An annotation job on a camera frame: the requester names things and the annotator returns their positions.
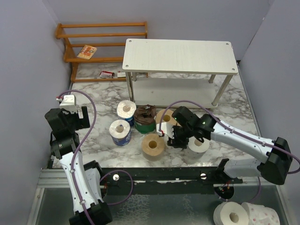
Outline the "white dotted roll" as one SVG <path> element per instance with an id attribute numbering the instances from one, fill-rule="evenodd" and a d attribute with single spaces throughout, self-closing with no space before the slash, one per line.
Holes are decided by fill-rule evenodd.
<path id="1" fill-rule="evenodd" d="M 201 158 L 205 152 L 209 149 L 210 141 L 204 139 L 204 142 L 200 142 L 195 137 L 190 137 L 187 145 L 187 155 L 190 158 Z"/>
<path id="2" fill-rule="evenodd" d="M 167 145 L 176 149 L 186 149 L 188 146 L 189 138 L 184 133 L 184 129 L 179 126 L 173 126 L 174 138 L 168 138 Z"/>

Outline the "blue roll front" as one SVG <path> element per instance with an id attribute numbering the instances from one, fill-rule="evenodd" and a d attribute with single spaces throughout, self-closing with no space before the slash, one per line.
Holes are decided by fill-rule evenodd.
<path id="1" fill-rule="evenodd" d="M 115 120 L 109 127 L 109 133 L 118 146 L 125 146 L 131 140 L 131 126 L 126 120 Z"/>

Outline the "blue roll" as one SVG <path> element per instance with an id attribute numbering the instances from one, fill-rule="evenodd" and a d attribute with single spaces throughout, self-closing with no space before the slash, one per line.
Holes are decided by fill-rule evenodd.
<path id="1" fill-rule="evenodd" d="M 131 127 L 134 125 L 135 111 L 136 111 L 136 104 L 129 100 L 121 101 L 117 106 L 118 118 L 127 121 Z"/>
<path id="2" fill-rule="evenodd" d="M 118 146 L 125 146 L 131 140 L 131 126 L 126 120 L 115 120 L 109 127 L 109 133 Z"/>

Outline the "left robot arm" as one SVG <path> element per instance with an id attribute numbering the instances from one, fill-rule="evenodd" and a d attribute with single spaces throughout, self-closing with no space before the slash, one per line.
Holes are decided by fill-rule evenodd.
<path id="1" fill-rule="evenodd" d="M 83 163 L 77 131 L 90 128 L 87 107 L 82 107 L 83 118 L 78 112 L 54 108 L 45 114 L 51 132 L 51 154 L 60 162 L 72 195 L 74 215 L 71 225 L 106 225 L 112 222 L 107 203 L 101 196 L 100 183 L 104 174 L 96 161 Z"/>

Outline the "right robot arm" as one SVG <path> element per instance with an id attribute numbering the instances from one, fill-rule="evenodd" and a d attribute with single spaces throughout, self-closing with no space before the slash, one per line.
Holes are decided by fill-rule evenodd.
<path id="1" fill-rule="evenodd" d="M 177 122 L 176 126 L 166 122 L 157 126 L 161 135 L 168 136 L 169 146 L 185 149 L 193 137 L 201 143 L 209 140 L 224 143 L 251 155 L 251 159 L 224 160 L 215 172 L 218 182 L 226 183 L 237 177 L 262 177 L 276 185 L 285 183 L 293 160 L 286 139 L 255 136 L 210 114 L 198 117 L 185 106 L 177 108 L 172 117 Z"/>

